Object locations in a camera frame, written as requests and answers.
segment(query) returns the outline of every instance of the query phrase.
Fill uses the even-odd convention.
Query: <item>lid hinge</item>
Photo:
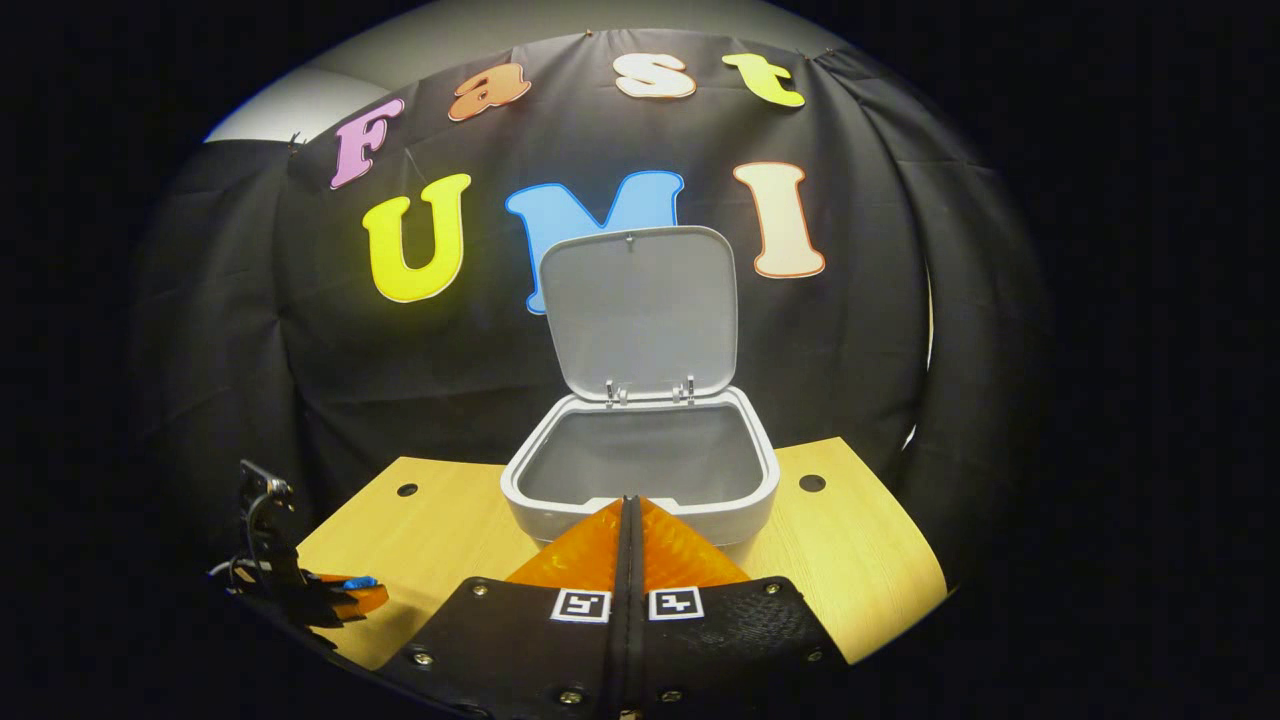
[[[621,387],[614,389],[613,380],[604,380],[604,406],[613,407],[613,404],[626,407],[627,406],[627,388]]]
[[[681,401],[685,401],[689,405],[694,404],[694,377],[692,375],[689,375],[689,378],[685,379],[685,384],[682,384],[682,386],[673,386],[671,388],[671,402],[675,404],[675,405],[678,405]]]

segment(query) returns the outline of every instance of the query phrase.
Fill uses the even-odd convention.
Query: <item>pink letter f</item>
[[[402,110],[404,101],[397,97],[338,128],[338,174],[329,181],[330,188],[338,190],[374,167],[374,161],[365,158],[365,147],[370,152],[381,147],[387,140],[384,118],[394,118]]]

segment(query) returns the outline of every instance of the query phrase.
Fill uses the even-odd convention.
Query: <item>blue letter m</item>
[[[676,224],[676,195],[685,179],[666,170],[646,170],[622,178],[609,217],[596,223],[582,202],[559,183],[535,184],[507,199],[507,211],[520,215],[529,236],[529,261],[534,265],[534,293],[525,306],[547,314],[538,265],[557,242],[604,232],[662,228]]]

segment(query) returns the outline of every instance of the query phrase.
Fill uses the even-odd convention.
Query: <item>trash can lid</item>
[[[737,277],[724,236],[696,225],[552,246],[540,265],[564,382],[604,402],[713,395],[737,365]]]

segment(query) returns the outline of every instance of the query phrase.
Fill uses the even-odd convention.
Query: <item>wooden table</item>
[[[855,662],[946,597],[924,536],[840,438],[778,450],[782,475],[768,524],[728,551],[753,578],[785,575]],[[353,662],[381,666],[472,575],[504,579],[538,552],[498,487],[502,465],[401,457],[301,546],[315,573],[372,575],[390,600],[367,620],[317,629]],[[815,474],[818,492],[800,487]],[[402,497],[407,484],[417,492]]]

